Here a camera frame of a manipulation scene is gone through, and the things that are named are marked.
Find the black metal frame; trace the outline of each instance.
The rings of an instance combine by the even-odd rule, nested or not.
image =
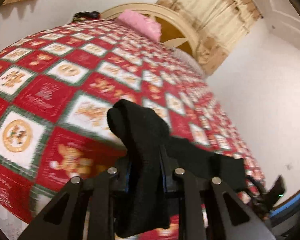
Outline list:
[[[73,177],[34,218],[18,240],[82,239],[89,202],[88,240],[113,240],[114,202],[128,193],[131,163],[128,157],[123,157],[115,167],[93,179]],[[275,240],[258,215],[220,178],[201,179],[183,169],[178,169],[183,172],[177,172],[176,168],[178,163],[169,158],[162,147],[164,193],[167,198],[179,199],[179,240]],[[209,221],[206,229],[202,203],[206,205]],[[264,198],[255,203],[265,206]]]

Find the headboard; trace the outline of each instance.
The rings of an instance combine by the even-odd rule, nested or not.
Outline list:
[[[183,17],[161,5],[150,3],[128,3],[113,7],[101,13],[102,19],[117,18],[129,9],[149,16],[161,24],[161,42],[168,48],[178,47],[195,57],[198,36]]]

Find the beige curtain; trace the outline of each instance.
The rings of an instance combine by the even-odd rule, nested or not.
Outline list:
[[[200,39],[195,57],[211,75],[260,14],[251,0],[158,0],[183,16]]]

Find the bed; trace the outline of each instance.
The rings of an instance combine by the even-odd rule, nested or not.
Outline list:
[[[125,9],[161,23],[161,43],[118,25]],[[95,176],[124,156],[106,122],[121,98],[154,109],[175,136],[244,158],[246,173],[263,181],[200,73],[172,56],[172,47],[195,56],[192,27],[172,10],[145,3],[111,8],[101,18],[44,30],[0,52],[0,205],[29,223],[71,177]],[[175,239],[177,232],[173,217],[170,229],[135,237]]]

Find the pillow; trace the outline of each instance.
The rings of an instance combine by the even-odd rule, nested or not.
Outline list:
[[[204,70],[201,68],[199,63],[192,56],[190,56],[188,53],[184,52],[183,50],[176,49],[176,48],[172,49],[172,54],[173,54],[174,57],[176,57],[181,62],[188,65],[189,67],[191,67],[200,76],[202,76],[202,78],[205,79],[206,75],[204,73]]]
[[[161,24],[132,10],[125,10],[117,18],[119,23],[141,33],[152,41],[160,42]]]

